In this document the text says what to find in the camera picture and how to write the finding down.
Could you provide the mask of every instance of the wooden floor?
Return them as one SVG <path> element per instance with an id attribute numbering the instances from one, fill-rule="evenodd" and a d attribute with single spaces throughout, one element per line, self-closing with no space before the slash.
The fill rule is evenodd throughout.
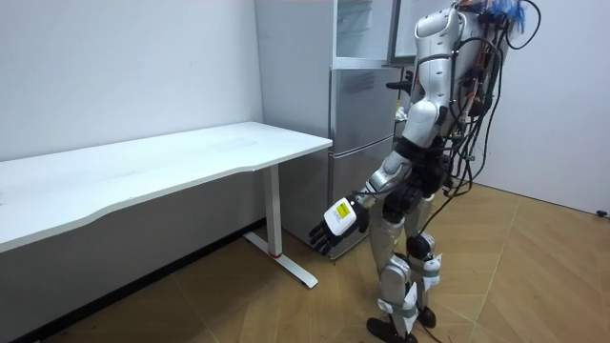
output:
<path id="1" fill-rule="evenodd" d="M 441 341 L 610 342 L 607 219 L 476 187 L 430 233 L 443 253 L 430 306 Z M 364 325 L 383 316 L 368 242 L 334 264 L 284 237 L 313 290 L 240 239 L 46 342 L 378 342 Z"/>

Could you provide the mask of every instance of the refrigerator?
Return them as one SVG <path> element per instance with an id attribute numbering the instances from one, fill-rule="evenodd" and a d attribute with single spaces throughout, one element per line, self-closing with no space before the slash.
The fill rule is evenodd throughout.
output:
<path id="1" fill-rule="evenodd" d="M 393 145 L 400 80 L 388 66 L 395 2 L 256 0 L 265 124 L 333 140 L 326 151 L 279 165 L 282 228 L 309 231 L 336 200 L 359 191 Z M 335 259 L 362 240 L 330 251 Z"/>

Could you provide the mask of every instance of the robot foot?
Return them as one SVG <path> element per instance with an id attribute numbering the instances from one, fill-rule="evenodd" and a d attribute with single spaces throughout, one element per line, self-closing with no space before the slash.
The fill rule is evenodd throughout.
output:
<path id="1" fill-rule="evenodd" d="M 428 329 L 433 329 L 437 325 L 437 316 L 427 306 L 419 312 L 417 320 Z"/>
<path id="2" fill-rule="evenodd" d="M 369 318 L 366 321 L 366 328 L 369 333 L 385 343 L 417 343 L 417 338 L 412 333 L 409 333 L 406 338 L 402 338 L 397 334 L 394 324 L 377 318 Z"/>

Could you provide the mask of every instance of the yellow label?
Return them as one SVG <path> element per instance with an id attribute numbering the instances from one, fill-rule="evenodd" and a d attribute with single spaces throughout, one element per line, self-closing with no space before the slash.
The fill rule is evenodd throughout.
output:
<path id="1" fill-rule="evenodd" d="M 336 211 L 339 213 L 341 219 L 345 218 L 348 214 L 350 214 L 350 209 L 345 204 L 340 204 L 336 207 Z"/>

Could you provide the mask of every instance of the baseboard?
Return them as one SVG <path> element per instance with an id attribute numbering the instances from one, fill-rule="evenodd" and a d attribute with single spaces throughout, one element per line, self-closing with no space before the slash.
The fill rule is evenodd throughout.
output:
<path id="1" fill-rule="evenodd" d="M 129 283 L 129 284 L 119 288 L 116 291 L 110 292 L 98 299 L 95 299 L 92 302 L 90 302 L 89 304 L 82 306 L 66 315 L 63 315 L 63 316 L 53 320 L 52 322 L 50 322 L 46 325 L 43 325 L 42 327 L 40 327 L 36 330 L 33 330 L 30 333 L 26 333 L 26 334 L 22 335 L 21 337 L 12 340 L 10 343 L 31 343 L 31 342 L 35 342 L 38 340 L 43 340 L 56 333 L 59 333 L 62 330 L 67 329 L 72 324 L 109 307 L 113 303 L 127 297 L 128 295 L 136 293 L 137 291 L 170 275 L 171 273 L 186 267 L 187 265 L 193 263 L 194 261 L 198 260 L 199 258 L 201 258 L 211 252 L 214 252 L 214 251 L 226 246 L 227 244 L 229 244 L 231 242 L 234 242 L 235 240 L 237 240 L 241 236 L 243 236 L 245 233 L 254 231 L 254 230 L 264 226 L 265 223 L 266 223 L 265 218 L 259 219 L 259 220 L 255 221 L 254 223 L 252 223 L 236 232 L 233 232 L 233 233 L 227 235 L 226 237 L 223 237 L 223 238 L 213 242 L 210 245 L 207 245 L 207 246 L 197 250 L 196 252 L 189 253 L 188 255 L 168 264 L 167 266 L 161 267 L 154 272 L 146 274 L 146 275 L 140 277 L 139 279 L 133 281 L 132 283 Z"/>

